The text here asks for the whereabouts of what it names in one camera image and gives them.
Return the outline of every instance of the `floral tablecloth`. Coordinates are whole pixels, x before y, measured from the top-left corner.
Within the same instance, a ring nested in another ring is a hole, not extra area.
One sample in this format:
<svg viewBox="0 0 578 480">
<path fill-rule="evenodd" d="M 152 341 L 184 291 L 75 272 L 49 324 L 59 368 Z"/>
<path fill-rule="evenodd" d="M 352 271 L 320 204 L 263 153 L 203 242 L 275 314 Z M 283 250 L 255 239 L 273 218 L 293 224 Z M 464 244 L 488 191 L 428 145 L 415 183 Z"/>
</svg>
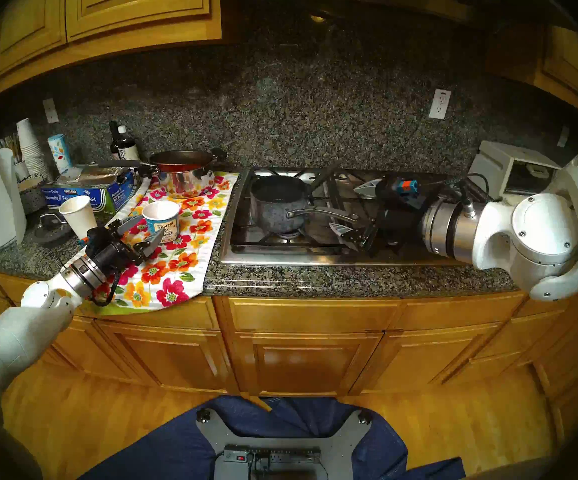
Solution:
<svg viewBox="0 0 578 480">
<path fill-rule="evenodd" d="M 114 219 L 140 216 L 142 207 L 156 200 L 175 201 L 181 207 L 178 236 L 173 242 L 161 244 L 148 261 L 123 271 L 114 299 L 108 306 L 99 308 L 98 313 L 118 315 L 160 310 L 200 294 L 211 251 L 237 179 L 237 173 L 216 172 L 214 187 L 207 187 L 203 195 L 196 198 L 167 194 L 157 178 L 148 188 L 141 186 Z M 142 219 L 122 240 L 134 245 L 149 235 L 146 220 Z M 112 275 L 96 289 L 96 299 L 105 300 L 113 282 Z"/>
</svg>

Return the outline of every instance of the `kitchen counter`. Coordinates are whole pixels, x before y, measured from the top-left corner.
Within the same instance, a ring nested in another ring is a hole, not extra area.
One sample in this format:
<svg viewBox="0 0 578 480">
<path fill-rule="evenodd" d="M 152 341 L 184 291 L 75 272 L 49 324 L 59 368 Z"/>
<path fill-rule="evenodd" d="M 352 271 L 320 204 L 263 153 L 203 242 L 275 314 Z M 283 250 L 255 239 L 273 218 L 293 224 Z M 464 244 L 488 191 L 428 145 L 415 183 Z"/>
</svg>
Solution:
<svg viewBox="0 0 578 480">
<path fill-rule="evenodd" d="M 43 248 L 31 240 L 41 210 L 27 217 L 28 228 L 19 246 L 0 249 L 0 272 L 28 279 L 50 279 L 80 250 L 73 236 L 65 244 Z M 517 287 L 500 269 L 471 266 L 293 267 L 244 266 L 220 263 L 222 223 L 204 279 L 207 296 L 256 297 L 429 297 L 512 291 Z"/>
</svg>

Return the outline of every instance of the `stove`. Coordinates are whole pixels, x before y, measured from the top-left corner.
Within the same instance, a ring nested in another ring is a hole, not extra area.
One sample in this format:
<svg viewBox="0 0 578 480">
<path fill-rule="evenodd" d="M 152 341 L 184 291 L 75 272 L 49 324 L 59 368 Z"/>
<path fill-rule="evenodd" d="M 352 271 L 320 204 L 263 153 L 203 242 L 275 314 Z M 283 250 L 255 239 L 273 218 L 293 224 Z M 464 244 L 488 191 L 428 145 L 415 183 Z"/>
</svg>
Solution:
<svg viewBox="0 0 578 480">
<path fill-rule="evenodd" d="M 268 175 L 298 177 L 310 184 L 320 169 L 255 168 L 243 174 L 243 181 L 232 199 L 222 240 L 220 261 L 248 266 L 397 266 L 397 265 L 458 265 L 455 260 L 427 251 L 419 237 L 412 237 L 398 252 L 393 243 L 415 219 L 415 210 L 391 211 L 388 226 L 376 238 L 373 254 L 349 248 L 332 230 L 330 224 L 349 226 L 348 222 L 322 214 L 306 216 L 302 229 L 282 236 L 256 226 L 250 216 L 250 189 L 256 178 Z M 379 203 L 375 198 L 361 197 L 354 188 L 386 172 L 378 170 L 341 169 L 313 192 L 313 204 L 344 209 L 358 215 L 362 221 L 376 217 Z M 419 185 L 440 181 L 446 175 L 434 173 L 398 172 L 398 176 L 417 180 Z"/>
</svg>

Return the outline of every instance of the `reynolds foil box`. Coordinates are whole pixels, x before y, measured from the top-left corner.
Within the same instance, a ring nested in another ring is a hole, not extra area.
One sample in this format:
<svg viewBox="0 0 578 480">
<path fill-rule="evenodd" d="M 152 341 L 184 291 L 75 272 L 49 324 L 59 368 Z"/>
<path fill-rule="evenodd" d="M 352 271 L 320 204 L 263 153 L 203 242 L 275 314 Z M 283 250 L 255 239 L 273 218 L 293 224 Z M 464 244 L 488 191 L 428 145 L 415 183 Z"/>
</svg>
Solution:
<svg viewBox="0 0 578 480">
<path fill-rule="evenodd" d="M 141 180 L 132 169 L 79 165 L 69 168 L 54 182 L 41 186 L 50 209 L 58 209 L 73 196 L 88 196 L 98 221 L 108 221 L 122 209 Z"/>
</svg>

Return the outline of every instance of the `blue and white can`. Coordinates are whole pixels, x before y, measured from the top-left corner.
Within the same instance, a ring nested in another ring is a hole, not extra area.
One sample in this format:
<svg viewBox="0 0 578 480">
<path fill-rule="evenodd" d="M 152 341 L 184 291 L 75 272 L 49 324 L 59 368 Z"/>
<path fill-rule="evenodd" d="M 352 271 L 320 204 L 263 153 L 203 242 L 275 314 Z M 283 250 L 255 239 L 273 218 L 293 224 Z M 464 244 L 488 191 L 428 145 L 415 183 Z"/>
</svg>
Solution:
<svg viewBox="0 0 578 480">
<path fill-rule="evenodd" d="M 71 156 L 69 155 L 69 148 L 64 142 L 64 134 L 57 134 L 47 139 L 49 147 L 51 148 L 51 155 L 58 167 L 58 172 L 63 174 L 73 165 L 71 164 Z"/>
</svg>

